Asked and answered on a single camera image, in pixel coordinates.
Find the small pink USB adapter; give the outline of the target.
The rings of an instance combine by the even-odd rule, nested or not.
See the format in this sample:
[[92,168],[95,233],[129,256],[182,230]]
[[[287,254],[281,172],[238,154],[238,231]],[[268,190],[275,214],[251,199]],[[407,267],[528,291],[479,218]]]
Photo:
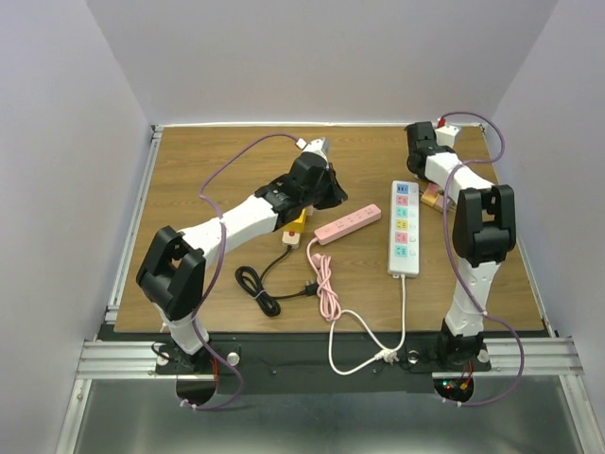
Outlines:
[[422,194],[422,198],[435,199],[436,197],[442,197],[440,188],[437,185],[429,184]]

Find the small yellow plug adapter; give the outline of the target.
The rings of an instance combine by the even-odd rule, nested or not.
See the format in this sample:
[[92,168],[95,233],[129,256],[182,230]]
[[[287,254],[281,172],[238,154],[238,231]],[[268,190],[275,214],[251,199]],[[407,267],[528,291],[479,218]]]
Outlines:
[[421,202],[440,213],[443,211],[443,197],[436,197],[435,199],[421,198]]

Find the white power strip pastel sockets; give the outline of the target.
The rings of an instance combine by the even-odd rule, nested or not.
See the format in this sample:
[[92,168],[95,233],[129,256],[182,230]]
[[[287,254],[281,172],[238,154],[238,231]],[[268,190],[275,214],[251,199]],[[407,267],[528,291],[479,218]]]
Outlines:
[[388,273],[417,277],[420,272],[420,189],[393,181],[390,192]]

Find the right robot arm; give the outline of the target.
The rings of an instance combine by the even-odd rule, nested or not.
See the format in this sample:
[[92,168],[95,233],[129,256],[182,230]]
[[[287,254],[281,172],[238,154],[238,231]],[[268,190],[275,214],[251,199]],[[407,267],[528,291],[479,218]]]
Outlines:
[[446,369],[477,358],[493,278],[516,245],[514,191],[492,183],[463,163],[453,150],[458,133],[429,121],[406,127],[408,170],[443,190],[455,206],[445,221],[446,253],[457,279],[453,302],[441,325],[435,358]]

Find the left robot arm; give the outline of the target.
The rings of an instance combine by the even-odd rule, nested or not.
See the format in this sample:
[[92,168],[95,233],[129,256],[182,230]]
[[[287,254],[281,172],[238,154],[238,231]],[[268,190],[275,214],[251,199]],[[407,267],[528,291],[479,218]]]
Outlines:
[[170,226],[153,237],[136,284],[161,314],[179,347],[178,362],[191,373],[203,371],[211,351],[197,312],[212,288],[204,284],[208,266],[222,267],[224,255],[244,243],[280,230],[303,209],[333,208],[348,199],[337,182],[327,152],[304,150],[289,171],[258,188],[235,208],[180,231]]

